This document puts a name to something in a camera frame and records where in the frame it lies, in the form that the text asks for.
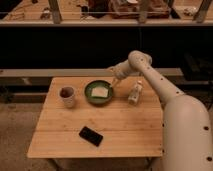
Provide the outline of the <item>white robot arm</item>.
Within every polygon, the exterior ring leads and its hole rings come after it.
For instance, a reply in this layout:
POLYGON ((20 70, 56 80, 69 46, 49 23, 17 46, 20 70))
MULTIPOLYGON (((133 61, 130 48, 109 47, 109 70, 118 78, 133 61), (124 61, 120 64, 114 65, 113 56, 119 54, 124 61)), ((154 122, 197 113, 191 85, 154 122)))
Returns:
POLYGON ((213 136, 207 108, 160 74, 151 63, 150 55, 131 51, 125 61, 109 68, 114 76, 112 86, 139 72, 164 104, 164 171, 213 171, 213 136))

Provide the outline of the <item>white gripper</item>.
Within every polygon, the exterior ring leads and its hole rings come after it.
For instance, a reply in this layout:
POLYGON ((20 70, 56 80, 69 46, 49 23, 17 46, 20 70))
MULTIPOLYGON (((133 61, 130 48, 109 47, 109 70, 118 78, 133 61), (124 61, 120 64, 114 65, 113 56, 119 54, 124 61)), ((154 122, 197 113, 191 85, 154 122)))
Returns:
POLYGON ((121 71, 117 69, 115 66, 108 67, 107 70, 113 76, 110 86, 116 87, 123 80, 121 71))

